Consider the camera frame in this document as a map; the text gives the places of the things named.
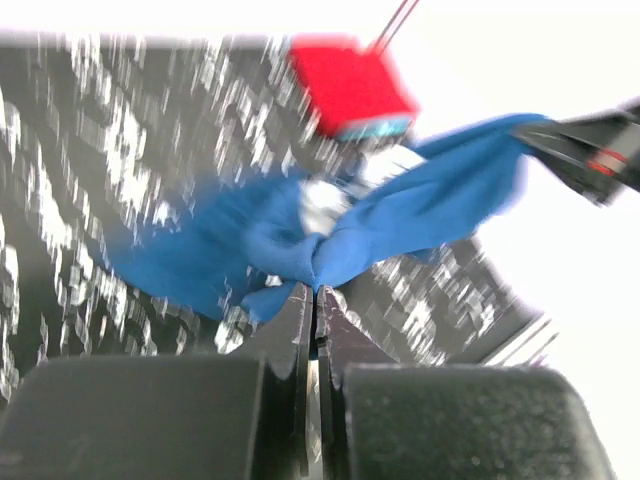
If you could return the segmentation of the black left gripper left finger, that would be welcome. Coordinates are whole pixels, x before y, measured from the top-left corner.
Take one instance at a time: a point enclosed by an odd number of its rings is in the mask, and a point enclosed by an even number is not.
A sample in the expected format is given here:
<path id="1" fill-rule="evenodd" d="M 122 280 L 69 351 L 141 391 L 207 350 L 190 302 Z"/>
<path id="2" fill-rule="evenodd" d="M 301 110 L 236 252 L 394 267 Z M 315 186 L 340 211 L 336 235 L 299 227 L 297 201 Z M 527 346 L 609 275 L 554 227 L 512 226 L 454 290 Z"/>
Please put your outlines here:
<path id="1" fill-rule="evenodd" d="M 39 365 L 1 419 L 5 479 L 297 479 L 309 472 L 313 293 L 226 355 Z"/>

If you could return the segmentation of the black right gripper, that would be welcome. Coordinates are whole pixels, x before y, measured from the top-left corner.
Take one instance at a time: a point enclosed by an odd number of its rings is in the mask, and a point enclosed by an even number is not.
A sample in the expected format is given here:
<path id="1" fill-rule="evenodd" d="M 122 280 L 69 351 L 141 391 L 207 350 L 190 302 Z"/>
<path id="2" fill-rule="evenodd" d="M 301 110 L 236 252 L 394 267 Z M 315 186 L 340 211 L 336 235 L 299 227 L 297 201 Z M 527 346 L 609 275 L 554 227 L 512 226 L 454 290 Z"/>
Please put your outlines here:
<path id="1" fill-rule="evenodd" d="M 639 101 L 591 116 L 519 126 L 513 136 L 565 185 L 595 204 L 639 189 Z"/>

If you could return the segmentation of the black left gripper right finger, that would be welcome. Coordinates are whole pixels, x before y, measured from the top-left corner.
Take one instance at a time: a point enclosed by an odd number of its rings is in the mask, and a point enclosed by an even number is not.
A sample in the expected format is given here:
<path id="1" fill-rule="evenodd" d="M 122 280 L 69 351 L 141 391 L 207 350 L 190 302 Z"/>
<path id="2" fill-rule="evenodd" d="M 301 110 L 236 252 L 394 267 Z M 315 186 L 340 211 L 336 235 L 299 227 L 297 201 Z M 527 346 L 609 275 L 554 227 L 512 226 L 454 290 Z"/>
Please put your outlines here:
<path id="1" fill-rule="evenodd" d="M 317 298 L 328 479 L 610 479 L 587 410 L 541 368 L 405 366 Z"/>

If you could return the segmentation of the blue printed t shirt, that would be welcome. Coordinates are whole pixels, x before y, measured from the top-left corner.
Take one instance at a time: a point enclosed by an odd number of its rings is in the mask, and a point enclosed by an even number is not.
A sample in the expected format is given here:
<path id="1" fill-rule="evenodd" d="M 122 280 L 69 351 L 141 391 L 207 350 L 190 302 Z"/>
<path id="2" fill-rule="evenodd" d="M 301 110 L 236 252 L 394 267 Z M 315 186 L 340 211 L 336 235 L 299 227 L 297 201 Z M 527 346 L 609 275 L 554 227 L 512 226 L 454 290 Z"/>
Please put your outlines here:
<path id="1" fill-rule="evenodd" d="M 112 237 L 110 265 L 132 286 L 211 319 L 239 306 L 269 321 L 297 283 L 337 287 L 377 262 L 470 236 L 511 197 L 527 153 L 512 130 L 535 121 L 512 114 L 417 145 L 419 166 L 357 200 L 325 235 L 303 228 L 301 173 L 203 183 L 176 228 L 148 227 L 139 244 Z"/>

